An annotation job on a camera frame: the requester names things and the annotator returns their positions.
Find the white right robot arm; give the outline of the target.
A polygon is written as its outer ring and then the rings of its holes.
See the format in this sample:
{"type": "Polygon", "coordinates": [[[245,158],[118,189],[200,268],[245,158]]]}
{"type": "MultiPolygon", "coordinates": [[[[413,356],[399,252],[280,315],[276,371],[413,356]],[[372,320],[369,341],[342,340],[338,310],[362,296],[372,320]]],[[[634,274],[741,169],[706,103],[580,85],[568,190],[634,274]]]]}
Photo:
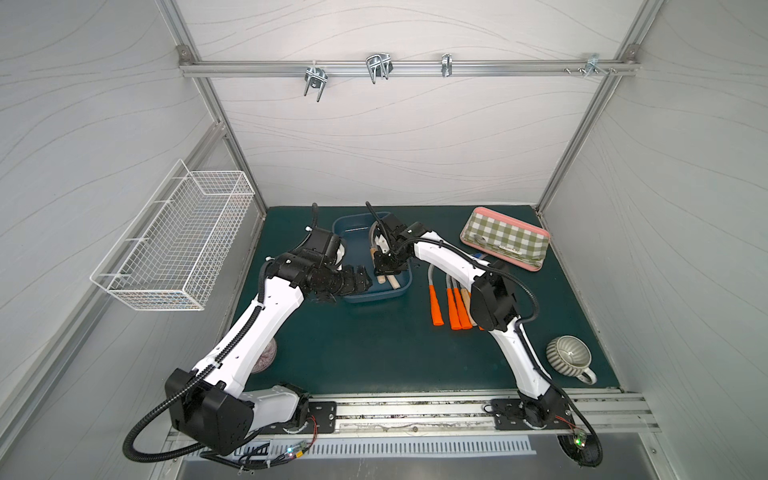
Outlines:
{"type": "Polygon", "coordinates": [[[376,273],[393,274],[415,258],[467,287],[470,316],[495,339],[513,372],[519,396],[515,415],[534,430],[546,428],[566,405],[566,396],[545,371],[524,328],[540,312],[533,292],[499,263],[469,255],[419,222],[407,226],[392,214],[373,219],[388,247],[374,257],[376,273]]]}

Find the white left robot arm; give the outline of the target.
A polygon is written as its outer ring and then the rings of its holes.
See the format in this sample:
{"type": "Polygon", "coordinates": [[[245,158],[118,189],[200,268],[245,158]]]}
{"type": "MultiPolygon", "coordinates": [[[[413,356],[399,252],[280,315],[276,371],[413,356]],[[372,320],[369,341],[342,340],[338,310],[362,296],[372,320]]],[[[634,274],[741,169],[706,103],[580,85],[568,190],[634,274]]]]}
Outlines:
{"type": "Polygon", "coordinates": [[[366,292],[373,281],[363,265],[337,266],[283,254],[262,267],[251,305],[213,350],[190,371],[178,369],[166,382],[172,427],[227,455],[263,427],[301,425],[304,395],[275,385],[245,392],[253,367],[283,323],[308,295],[333,300],[366,292]]]}

